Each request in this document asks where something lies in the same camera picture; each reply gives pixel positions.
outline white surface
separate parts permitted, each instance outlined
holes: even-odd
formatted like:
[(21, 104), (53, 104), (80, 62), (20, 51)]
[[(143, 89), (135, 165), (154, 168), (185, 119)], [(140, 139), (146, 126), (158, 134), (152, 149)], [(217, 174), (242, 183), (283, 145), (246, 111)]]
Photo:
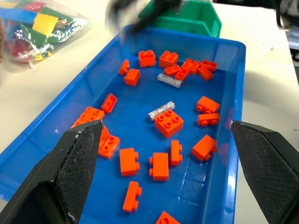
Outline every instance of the white surface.
[[(104, 25), (107, 0), (60, 2), (89, 15), (92, 29), (32, 70), (7, 61), (0, 66), (0, 152), (114, 36)], [(298, 149), (299, 89), (286, 36), (276, 26), (274, 11), (217, 4), (215, 9), (223, 23), (221, 37), (247, 47), (243, 121), (280, 132)], [(241, 166), (235, 223), (267, 223)]]

